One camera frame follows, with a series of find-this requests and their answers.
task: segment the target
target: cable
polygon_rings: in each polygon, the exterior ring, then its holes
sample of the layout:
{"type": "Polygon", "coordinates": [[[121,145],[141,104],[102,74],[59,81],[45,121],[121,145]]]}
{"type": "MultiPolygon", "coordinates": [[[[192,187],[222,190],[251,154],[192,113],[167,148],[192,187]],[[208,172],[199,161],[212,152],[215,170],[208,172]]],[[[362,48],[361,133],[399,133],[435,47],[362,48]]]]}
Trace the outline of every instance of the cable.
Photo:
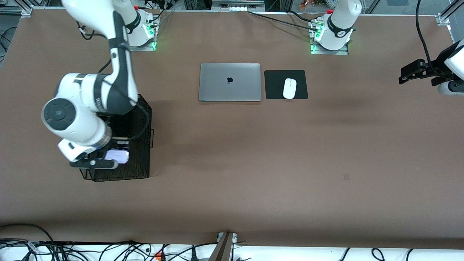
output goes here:
{"type": "Polygon", "coordinates": [[[110,65],[110,63],[111,63],[111,58],[108,60],[108,62],[105,65],[103,65],[103,67],[100,70],[98,70],[97,73],[103,72],[103,70],[106,69],[108,65],[110,65]]]}
{"type": "Polygon", "coordinates": [[[206,245],[215,245],[215,244],[217,244],[217,242],[214,242],[214,243],[205,243],[205,244],[200,244],[200,245],[193,246],[193,247],[191,247],[191,248],[187,248],[186,250],[184,250],[184,251],[182,251],[182,252],[180,252],[180,253],[177,253],[175,256],[171,257],[168,261],[171,261],[172,259],[174,259],[174,258],[180,256],[181,254],[183,254],[183,253],[185,253],[185,252],[187,252],[187,251],[189,251],[189,250],[192,250],[193,248],[198,248],[198,247],[202,247],[202,246],[206,246],[206,245]]]}
{"type": "Polygon", "coordinates": [[[124,96],[126,99],[128,99],[129,101],[135,103],[135,105],[145,114],[146,116],[146,121],[145,121],[145,126],[143,127],[143,129],[137,133],[135,136],[132,136],[132,137],[129,137],[129,138],[126,138],[124,140],[134,140],[134,139],[138,139],[143,133],[145,133],[145,131],[147,130],[148,128],[148,122],[150,120],[150,115],[148,114],[148,111],[142,106],[140,105],[140,103],[136,102],[135,100],[133,100],[131,97],[127,96],[125,93],[123,93],[119,87],[115,84],[111,84],[109,83],[108,81],[106,81],[105,79],[103,79],[103,82],[105,82],[106,84],[109,84],[109,85],[114,85],[116,87],[116,90],[119,94],[121,94],[122,96],[124,96]]]}
{"type": "Polygon", "coordinates": [[[106,38],[104,35],[102,35],[101,33],[86,33],[85,35],[87,36],[101,36],[103,38],[106,38]]]}
{"type": "Polygon", "coordinates": [[[151,7],[151,9],[153,9],[153,6],[150,3],[148,3],[147,0],[145,0],[145,4],[148,4],[151,7]]]}
{"type": "Polygon", "coordinates": [[[272,6],[275,5],[276,3],[277,3],[277,0],[275,0],[275,1],[272,3],[272,5],[271,5],[269,8],[266,9],[266,12],[269,11],[269,10],[272,8],[272,6]]]}
{"type": "Polygon", "coordinates": [[[11,29],[14,29],[14,28],[17,28],[17,26],[13,26],[13,27],[10,27],[8,28],[6,31],[3,32],[3,34],[0,36],[0,45],[1,47],[3,47],[3,49],[5,50],[5,52],[8,50],[8,48],[6,46],[3,45],[3,39],[5,38],[8,42],[11,42],[8,38],[6,38],[6,33],[8,31],[10,31],[11,29]]]}
{"type": "Polygon", "coordinates": [[[150,259],[150,261],[153,261],[153,259],[155,259],[155,257],[156,257],[159,253],[161,253],[161,251],[163,251],[163,249],[164,249],[165,247],[167,247],[167,246],[169,246],[169,244],[163,244],[163,246],[161,247],[161,249],[160,249],[158,252],[156,252],[156,254],[154,254],[154,255],[152,256],[152,258],[150,259]]]}
{"type": "Polygon", "coordinates": [[[147,259],[150,257],[151,254],[151,244],[149,244],[150,250],[148,251],[147,257],[143,261],[147,261],[147,259]]]}
{"type": "Polygon", "coordinates": [[[116,261],[121,255],[123,255],[126,251],[128,251],[129,248],[126,249],[126,250],[124,250],[124,251],[122,251],[122,252],[114,259],[114,261],[116,261]]]}
{"type": "Polygon", "coordinates": [[[422,32],[420,31],[420,27],[419,27],[419,5],[420,5],[420,0],[417,1],[417,6],[416,6],[416,29],[417,29],[417,34],[419,35],[420,41],[422,42],[422,46],[424,47],[425,56],[427,57],[427,63],[430,65],[432,72],[434,72],[437,76],[446,78],[446,75],[441,74],[437,70],[435,70],[430,60],[429,50],[427,49],[427,44],[425,43],[424,37],[422,36],[422,32]]]}
{"type": "Polygon", "coordinates": [[[382,251],[380,251],[380,249],[378,249],[378,248],[373,248],[373,249],[371,249],[371,254],[372,254],[372,256],[373,256],[375,259],[377,259],[378,261],[385,261],[385,257],[383,257],[383,253],[382,253],[382,251]],[[380,253],[380,255],[382,256],[382,259],[378,258],[378,257],[375,255],[375,250],[377,250],[377,251],[380,253]]]}
{"type": "Polygon", "coordinates": [[[164,10],[166,10],[166,9],[161,10],[161,12],[156,16],[156,18],[153,18],[152,20],[148,20],[148,23],[151,23],[151,22],[155,21],[156,19],[158,19],[161,16],[161,14],[164,12],[164,10]]]}
{"type": "Polygon", "coordinates": [[[78,27],[79,31],[81,32],[82,38],[86,39],[87,41],[90,41],[93,36],[90,36],[89,38],[86,38],[85,35],[84,35],[85,32],[81,31],[81,29],[84,30],[85,26],[81,26],[81,24],[78,21],[76,21],[76,23],[77,23],[77,27],[78,27]]]}
{"type": "MultiPolygon", "coordinates": [[[[34,227],[34,228],[40,229],[42,232],[45,233],[45,235],[47,235],[47,237],[50,239],[50,241],[52,242],[52,244],[55,244],[55,241],[53,241],[52,236],[47,232],[47,230],[43,229],[42,227],[40,227],[40,226],[38,226],[38,225],[27,224],[27,223],[13,223],[13,224],[7,224],[7,225],[0,226],[0,228],[18,227],[18,226],[34,227]]],[[[60,250],[61,250],[61,254],[63,255],[64,260],[65,260],[65,261],[68,261],[68,259],[67,259],[66,256],[64,255],[63,246],[60,247],[60,250]]]]}
{"type": "Polygon", "coordinates": [[[129,257],[129,255],[130,255],[131,253],[133,253],[133,252],[135,252],[135,253],[137,253],[137,254],[140,254],[142,257],[145,257],[145,256],[142,255],[141,253],[136,252],[136,250],[139,249],[139,247],[141,247],[141,246],[143,246],[143,244],[140,244],[138,247],[135,247],[135,245],[134,245],[134,248],[133,248],[132,250],[130,250],[130,251],[124,256],[123,261],[126,261],[127,258],[129,257]]]}
{"type": "Polygon", "coordinates": [[[292,13],[292,14],[296,15],[296,17],[298,17],[299,19],[301,19],[301,20],[303,20],[303,21],[311,22],[310,19],[304,18],[303,16],[299,15],[299,14],[298,14],[297,12],[295,12],[295,11],[288,10],[288,11],[286,11],[286,13],[292,13]]]}
{"type": "Polygon", "coordinates": [[[72,255],[72,256],[74,256],[74,257],[77,257],[77,258],[80,259],[81,261],[89,261],[89,259],[88,259],[87,257],[85,257],[85,256],[84,256],[85,259],[82,259],[82,258],[78,257],[78,256],[75,255],[75,254],[68,253],[68,255],[72,255]]]}
{"type": "Polygon", "coordinates": [[[409,261],[409,254],[413,251],[414,249],[411,248],[410,250],[408,250],[407,254],[406,254],[406,261],[409,261]]]}
{"type": "Polygon", "coordinates": [[[167,15],[165,18],[163,18],[163,20],[161,20],[161,22],[160,22],[160,24],[158,24],[158,26],[160,26],[160,25],[164,22],[164,20],[166,20],[172,13],[174,13],[174,11],[175,11],[175,9],[172,9],[172,10],[168,13],[168,15],[167,15]]]}
{"type": "Polygon", "coordinates": [[[340,261],[344,261],[344,260],[345,260],[345,257],[347,257],[348,251],[349,251],[350,249],[351,249],[351,248],[347,248],[347,249],[345,250],[345,253],[343,253],[343,256],[342,256],[342,258],[340,259],[340,261]]]}
{"type": "Polygon", "coordinates": [[[263,17],[263,18],[267,18],[267,19],[271,19],[271,20],[274,20],[274,21],[277,21],[277,22],[280,22],[280,23],[284,23],[284,24],[287,24],[287,25],[291,25],[291,26],[296,26],[296,27],[299,27],[299,28],[304,28],[304,29],[307,29],[307,30],[310,30],[310,31],[317,31],[317,29],[315,28],[309,28],[309,27],[306,27],[306,26],[300,26],[300,25],[296,25],[296,24],[292,24],[292,23],[289,23],[289,22],[285,22],[285,21],[282,21],[282,20],[278,20],[278,19],[275,19],[275,18],[272,18],[272,17],[268,17],[268,16],[264,16],[264,15],[260,15],[258,13],[253,13],[253,12],[250,12],[250,11],[247,11],[251,14],[254,14],[256,16],[260,16],[260,17],[263,17]]]}
{"type": "Polygon", "coordinates": [[[195,250],[195,248],[192,248],[192,258],[190,259],[190,261],[198,261],[197,251],[195,250]]]}
{"type": "Polygon", "coordinates": [[[28,251],[28,253],[24,256],[24,258],[23,258],[21,261],[29,261],[29,256],[31,256],[31,254],[34,255],[34,258],[35,258],[35,260],[37,261],[37,260],[38,260],[37,256],[38,256],[39,254],[36,254],[36,253],[34,252],[34,250],[33,250],[27,243],[28,243],[28,240],[22,239],[22,238],[21,238],[21,239],[17,239],[17,238],[2,238],[2,239],[0,239],[0,244],[4,244],[4,245],[6,245],[6,246],[0,247],[0,249],[2,249],[2,248],[8,248],[8,247],[12,248],[12,247],[14,247],[14,246],[16,246],[16,245],[25,245],[29,251],[28,251]]]}
{"type": "Polygon", "coordinates": [[[101,261],[102,260],[102,257],[103,257],[103,254],[105,253],[105,251],[109,250],[109,248],[111,246],[114,246],[116,244],[119,244],[117,247],[115,248],[118,248],[120,246],[122,246],[123,244],[126,244],[126,243],[131,243],[132,241],[121,241],[121,242],[118,242],[118,243],[113,243],[113,244],[110,244],[108,245],[107,247],[105,247],[105,249],[103,249],[102,253],[100,254],[100,257],[98,258],[98,261],[101,261]]]}

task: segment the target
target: black cable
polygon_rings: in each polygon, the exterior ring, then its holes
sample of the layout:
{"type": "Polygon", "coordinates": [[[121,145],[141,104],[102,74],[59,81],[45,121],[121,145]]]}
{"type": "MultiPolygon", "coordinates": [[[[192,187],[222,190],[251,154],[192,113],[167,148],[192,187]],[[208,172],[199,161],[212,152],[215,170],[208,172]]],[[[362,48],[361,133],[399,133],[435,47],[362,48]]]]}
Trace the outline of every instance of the black cable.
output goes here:
{"type": "Polygon", "coordinates": [[[101,33],[86,33],[85,35],[87,36],[101,36],[103,38],[106,38],[104,35],[102,35],[101,33]]]}
{"type": "Polygon", "coordinates": [[[266,9],[266,12],[269,11],[276,3],[277,3],[277,0],[275,0],[275,1],[272,3],[272,5],[271,5],[269,8],[266,9]]]}
{"type": "MultiPolygon", "coordinates": [[[[27,224],[27,223],[13,223],[13,224],[7,224],[7,225],[0,226],[0,228],[18,227],[18,226],[34,227],[34,228],[40,229],[42,232],[45,233],[45,235],[47,235],[48,239],[50,239],[50,242],[52,242],[52,244],[55,244],[55,241],[53,240],[52,236],[47,232],[47,230],[43,229],[41,226],[38,226],[38,225],[27,224]]],[[[61,255],[63,255],[64,260],[68,261],[68,259],[64,255],[63,246],[60,247],[60,250],[61,250],[61,255]]]]}
{"type": "MultiPolygon", "coordinates": [[[[166,257],[166,256],[169,256],[169,255],[175,255],[175,254],[177,254],[177,253],[164,254],[164,256],[166,257]]],[[[185,260],[185,261],[191,261],[191,260],[189,260],[189,259],[187,259],[185,257],[182,257],[182,256],[178,256],[178,257],[185,260]]]]}
{"type": "Polygon", "coordinates": [[[256,16],[259,16],[259,17],[271,19],[271,20],[274,20],[274,21],[277,21],[277,22],[280,22],[280,23],[284,23],[284,24],[287,24],[287,25],[296,26],[296,27],[299,27],[299,28],[304,28],[304,29],[307,29],[307,30],[310,30],[310,31],[317,32],[316,28],[309,28],[309,27],[306,27],[306,26],[300,26],[300,25],[292,24],[292,23],[285,22],[285,21],[282,21],[282,20],[278,20],[278,19],[275,19],[275,18],[272,18],[272,17],[269,17],[269,16],[260,15],[258,13],[253,13],[253,12],[250,12],[250,11],[247,11],[247,12],[249,12],[251,14],[254,14],[256,16]]]}
{"type": "Polygon", "coordinates": [[[102,68],[100,68],[100,70],[98,70],[97,73],[103,72],[103,70],[106,69],[108,67],[108,65],[110,65],[110,63],[111,63],[111,58],[108,60],[108,62],[105,65],[103,65],[102,68]]]}
{"type": "Polygon", "coordinates": [[[6,31],[3,32],[3,34],[0,36],[0,45],[1,47],[3,47],[3,49],[5,50],[5,52],[8,50],[8,48],[6,46],[3,45],[3,39],[5,38],[8,42],[11,42],[8,38],[6,38],[6,33],[8,31],[10,31],[11,29],[14,29],[14,28],[17,28],[17,26],[13,26],[13,27],[10,27],[8,28],[6,31]]]}
{"type": "Polygon", "coordinates": [[[148,3],[148,0],[145,0],[145,4],[148,4],[151,7],[151,9],[153,9],[153,6],[150,3],[148,3]]]}
{"type": "Polygon", "coordinates": [[[351,248],[347,248],[347,249],[345,250],[345,253],[343,253],[343,256],[342,256],[342,258],[340,259],[340,261],[345,260],[345,257],[347,257],[348,251],[349,251],[350,249],[351,249],[351,248]]]}
{"type": "Polygon", "coordinates": [[[155,259],[155,257],[156,257],[159,253],[161,253],[161,251],[163,251],[164,248],[167,247],[167,246],[169,246],[169,244],[163,244],[163,246],[161,247],[161,249],[160,249],[158,252],[156,252],[156,254],[153,255],[153,257],[150,259],[150,261],[153,261],[153,259],[155,259]]]}
{"type": "Polygon", "coordinates": [[[408,250],[407,254],[406,254],[406,261],[409,261],[409,254],[413,251],[414,249],[411,248],[410,250],[408,250]]]}
{"type": "Polygon", "coordinates": [[[190,261],[198,261],[197,250],[195,248],[192,248],[192,258],[190,259],[190,261]]]}
{"type": "Polygon", "coordinates": [[[27,242],[28,242],[27,240],[22,239],[22,238],[2,238],[2,239],[0,239],[0,244],[3,244],[5,246],[0,247],[0,249],[14,247],[14,246],[17,246],[17,245],[25,245],[25,246],[27,246],[27,242]]]}
{"type": "Polygon", "coordinates": [[[151,244],[149,244],[150,250],[148,251],[147,257],[143,261],[147,261],[147,259],[150,257],[151,254],[151,244]]]}
{"type": "Polygon", "coordinates": [[[129,255],[130,255],[131,253],[134,253],[134,252],[137,253],[137,254],[140,254],[142,257],[145,257],[143,254],[141,254],[140,252],[137,252],[137,251],[136,251],[137,249],[139,249],[139,248],[140,248],[141,246],[143,246],[143,245],[144,245],[144,244],[140,244],[138,247],[135,247],[135,245],[134,245],[134,248],[133,248],[132,250],[130,250],[130,251],[124,256],[123,261],[126,261],[127,258],[129,257],[129,255]]]}
{"type": "MultiPolygon", "coordinates": [[[[79,28],[79,31],[81,32],[81,28],[84,29],[85,26],[81,26],[81,24],[79,23],[79,21],[76,21],[77,23],[77,27],[79,28]]],[[[81,32],[81,35],[82,35],[82,38],[86,39],[87,41],[91,40],[93,36],[90,36],[89,38],[86,38],[84,33],[81,32]]]]}
{"type": "Polygon", "coordinates": [[[156,19],[158,19],[161,16],[161,14],[164,12],[164,10],[166,10],[166,9],[162,9],[161,12],[156,16],[156,18],[153,18],[152,20],[148,20],[148,23],[151,23],[151,22],[155,21],[156,19]]]}
{"type": "Polygon", "coordinates": [[[115,248],[118,248],[118,247],[122,246],[123,244],[131,243],[131,242],[132,241],[121,241],[121,242],[118,242],[118,243],[112,243],[112,244],[108,245],[107,247],[105,247],[105,249],[103,249],[102,253],[100,254],[100,257],[98,258],[98,261],[102,260],[103,254],[105,253],[105,251],[108,251],[111,246],[119,244],[117,247],[115,247],[115,248]]]}
{"type": "Polygon", "coordinates": [[[311,22],[310,19],[304,18],[303,16],[299,15],[299,14],[298,14],[297,12],[295,12],[295,11],[288,10],[288,11],[286,11],[286,13],[292,13],[292,14],[296,15],[296,17],[298,17],[299,19],[301,19],[301,20],[303,20],[303,21],[311,22]]]}
{"type": "Polygon", "coordinates": [[[114,261],[116,261],[121,255],[123,255],[124,253],[126,253],[126,252],[129,250],[129,248],[127,248],[126,250],[122,251],[122,252],[114,259],[114,261]]]}
{"type": "Polygon", "coordinates": [[[382,251],[380,251],[380,249],[378,249],[378,248],[373,248],[373,249],[371,249],[371,254],[372,254],[372,256],[373,256],[375,259],[377,259],[378,261],[385,261],[385,257],[383,256],[383,253],[382,253],[382,251]],[[375,255],[375,250],[377,250],[377,251],[380,253],[380,255],[382,256],[382,259],[378,258],[378,257],[375,255]]]}
{"type": "Polygon", "coordinates": [[[172,259],[174,259],[174,258],[180,256],[181,254],[183,254],[183,253],[185,253],[185,252],[187,252],[187,251],[189,251],[189,250],[192,250],[193,248],[198,248],[198,247],[202,247],[202,246],[206,246],[206,245],[215,245],[215,244],[217,244],[217,242],[214,242],[214,243],[205,243],[205,244],[200,244],[200,245],[193,246],[193,247],[188,248],[188,249],[186,249],[186,250],[184,250],[184,251],[182,251],[182,252],[180,252],[180,253],[177,253],[174,257],[171,257],[168,261],[171,261],[172,259]]]}
{"type": "Polygon", "coordinates": [[[126,99],[128,99],[129,101],[135,103],[135,105],[141,110],[143,111],[143,113],[145,114],[146,116],[146,121],[145,121],[145,126],[142,128],[142,130],[137,133],[136,135],[132,136],[132,137],[129,137],[129,138],[126,138],[124,140],[134,140],[134,139],[138,139],[143,133],[145,133],[145,131],[147,130],[148,128],[148,122],[150,121],[150,115],[148,114],[148,111],[142,106],[140,105],[140,103],[136,102],[135,100],[133,100],[131,97],[127,96],[125,93],[123,93],[119,87],[115,84],[111,84],[109,83],[108,81],[106,81],[105,79],[103,79],[103,82],[105,82],[106,84],[109,84],[109,85],[114,85],[116,87],[116,90],[119,94],[121,94],[122,96],[124,96],[126,99]]]}
{"type": "Polygon", "coordinates": [[[425,57],[427,57],[427,63],[429,64],[432,72],[434,72],[437,76],[446,78],[446,75],[441,74],[437,70],[435,70],[430,60],[429,50],[427,49],[427,44],[425,43],[424,37],[422,36],[422,32],[420,31],[420,27],[419,27],[419,5],[420,5],[420,0],[417,1],[417,6],[416,6],[416,29],[417,29],[417,34],[419,35],[420,41],[422,42],[422,46],[424,47],[425,57]]]}

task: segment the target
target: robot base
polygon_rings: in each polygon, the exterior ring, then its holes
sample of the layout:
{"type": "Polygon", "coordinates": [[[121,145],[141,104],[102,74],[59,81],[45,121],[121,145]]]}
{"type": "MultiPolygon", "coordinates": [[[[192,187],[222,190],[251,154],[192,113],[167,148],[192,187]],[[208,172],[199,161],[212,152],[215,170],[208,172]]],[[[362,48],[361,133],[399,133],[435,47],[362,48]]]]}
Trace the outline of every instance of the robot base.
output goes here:
{"type": "MultiPolygon", "coordinates": [[[[147,110],[148,126],[151,126],[152,109],[145,99],[139,95],[139,103],[147,110]]],[[[153,129],[147,128],[145,132],[134,140],[121,140],[118,137],[132,137],[139,133],[146,123],[145,113],[135,106],[125,115],[98,114],[113,130],[113,139],[103,148],[88,154],[85,158],[71,162],[71,167],[79,168],[82,177],[86,180],[115,181],[150,177],[150,149],[153,147],[153,129]],[[119,163],[116,168],[106,164],[108,151],[126,153],[128,161],[119,163]]]]}
{"type": "MultiPolygon", "coordinates": [[[[139,12],[144,12],[145,15],[147,16],[146,19],[147,20],[152,20],[154,17],[153,17],[153,14],[151,13],[147,13],[145,11],[142,11],[142,10],[139,10],[139,12]]],[[[153,38],[151,39],[148,39],[147,42],[141,46],[130,46],[129,47],[129,50],[131,52],[153,52],[156,50],[156,43],[158,41],[158,32],[159,32],[159,24],[160,24],[160,17],[158,16],[157,19],[155,19],[153,22],[147,24],[147,28],[145,30],[147,30],[147,32],[151,35],[153,35],[153,38]]]]}
{"type": "MultiPolygon", "coordinates": [[[[308,22],[309,28],[323,29],[324,19],[318,17],[308,22]]],[[[309,31],[309,40],[311,42],[311,54],[334,54],[334,55],[348,55],[348,44],[345,44],[340,50],[332,51],[322,47],[322,45],[314,40],[319,32],[309,31]]]]}

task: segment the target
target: metal frame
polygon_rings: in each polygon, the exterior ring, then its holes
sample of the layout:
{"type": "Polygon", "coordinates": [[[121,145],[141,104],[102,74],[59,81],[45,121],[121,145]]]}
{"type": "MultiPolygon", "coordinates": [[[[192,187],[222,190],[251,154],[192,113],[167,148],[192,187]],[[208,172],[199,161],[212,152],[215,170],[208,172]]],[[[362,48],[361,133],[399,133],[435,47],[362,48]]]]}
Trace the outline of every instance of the metal frame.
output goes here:
{"type": "Polygon", "coordinates": [[[0,13],[15,14],[23,17],[30,17],[35,7],[46,7],[49,5],[50,0],[13,0],[18,7],[3,7],[0,13]]]}
{"type": "Polygon", "coordinates": [[[369,8],[366,11],[366,14],[372,14],[372,12],[375,10],[375,8],[379,5],[380,0],[374,0],[374,2],[369,6],[369,8]]]}
{"type": "Polygon", "coordinates": [[[213,0],[211,3],[211,10],[213,11],[237,11],[235,8],[243,8],[253,12],[264,12],[264,0],[213,0]]]}
{"type": "Polygon", "coordinates": [[[233,232],[222,232],[218,234],[218,244],[208,261],[231,261],[232,248],[237,243],[237,234],[233,232]]]}
{"type": "Polygon", "coordinates": [[[462,5],[464,0],[454,0],[449,6],[447,6],[441,13],[435,16],[439,26],[446,26],[450,23],[449,17],[453,15],[462,5]]]}

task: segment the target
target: black mesh basket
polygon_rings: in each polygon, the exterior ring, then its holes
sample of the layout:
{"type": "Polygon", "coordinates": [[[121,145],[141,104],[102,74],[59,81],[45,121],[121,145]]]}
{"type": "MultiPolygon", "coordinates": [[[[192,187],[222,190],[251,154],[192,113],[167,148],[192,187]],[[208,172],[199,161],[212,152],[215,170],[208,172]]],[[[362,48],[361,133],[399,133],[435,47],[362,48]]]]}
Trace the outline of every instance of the black mesh basket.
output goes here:
{"type": "MultiPolygon", "coordinates": [[[[112,139],[104,148],[84,158],[101,159],[110,149],[118,149],[129,152],[129,161],[119,164],[114,170],[79,169],[84,179],[99,182],[150,177],[150,149],[153,147],[153,129],[150,128],[152,109],[141,95],[139,95],[139,104],[147,110],[149,118],[148,128],[138,139],[129,141],[112,139]]],[[[98,116],[109,124],[113,137],[132,137],[143,129],[147,121],[145,113],[138,106],[125,115],[98,114],[98,116]]]]}

